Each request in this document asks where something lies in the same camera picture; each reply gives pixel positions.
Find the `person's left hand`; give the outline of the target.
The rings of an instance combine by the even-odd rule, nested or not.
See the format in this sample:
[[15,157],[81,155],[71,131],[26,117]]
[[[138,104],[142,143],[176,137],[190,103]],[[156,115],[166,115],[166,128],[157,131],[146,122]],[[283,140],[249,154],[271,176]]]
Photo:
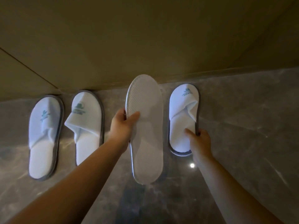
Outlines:
[[133,133],[133,127],[126,124],[125,109],[119,109],[112,119],[108,141],[112,143],[121,153],[127,150]]

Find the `white slipper showing textured sole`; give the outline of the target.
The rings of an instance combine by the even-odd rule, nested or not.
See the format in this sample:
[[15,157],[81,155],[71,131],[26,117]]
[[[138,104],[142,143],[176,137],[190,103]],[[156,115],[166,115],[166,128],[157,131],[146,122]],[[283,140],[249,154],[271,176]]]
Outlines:
[[132,173],[141,185],[156,181],[163,171],[163,99],[158,83],[149,75],[137,76],[129,86],[126,116],[140,112],[130,139]]

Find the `white slipper with grey trim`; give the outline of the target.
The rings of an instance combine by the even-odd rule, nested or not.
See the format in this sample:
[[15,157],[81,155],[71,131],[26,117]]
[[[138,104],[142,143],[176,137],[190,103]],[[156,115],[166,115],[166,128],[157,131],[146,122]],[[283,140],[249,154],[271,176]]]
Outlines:
[[55,95],[42,97],[33,107],[28,128],[29,176],[43,181],[55,171],[64,104]]
[[176,156],[186,157],[192,153],[184,130],[198,133],[199,107],[200,93],[193,84],[176,87],[170,96],[168,142],[170,151]]
[[74,133],[76,166],[104,143],[104,107],[96,94],[80,90],[64,125]]

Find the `person's right forearm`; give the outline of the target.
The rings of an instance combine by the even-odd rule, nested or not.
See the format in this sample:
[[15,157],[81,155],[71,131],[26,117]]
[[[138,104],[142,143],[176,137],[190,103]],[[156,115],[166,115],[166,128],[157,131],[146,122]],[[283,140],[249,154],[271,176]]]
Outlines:
[[284,224],[259,203],[213,157],[193,156],[227,224]]

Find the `person's left forearm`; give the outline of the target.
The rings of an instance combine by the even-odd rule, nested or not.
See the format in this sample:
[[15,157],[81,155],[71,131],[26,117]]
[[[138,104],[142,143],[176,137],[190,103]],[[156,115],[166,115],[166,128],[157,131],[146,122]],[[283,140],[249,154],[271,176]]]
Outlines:
[[109,139],[67,177],[7,224],[80,224],[100,194],[129,140]]

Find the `person's right hand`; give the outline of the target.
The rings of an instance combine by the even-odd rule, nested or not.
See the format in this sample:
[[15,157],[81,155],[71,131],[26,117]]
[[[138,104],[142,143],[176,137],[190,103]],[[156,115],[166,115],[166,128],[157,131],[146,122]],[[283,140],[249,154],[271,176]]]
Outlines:
[[193,160],[197,166],[206,161],[214,160],[211,152],[211,138],[205,129],[199,128],[197,140],[189,142]]

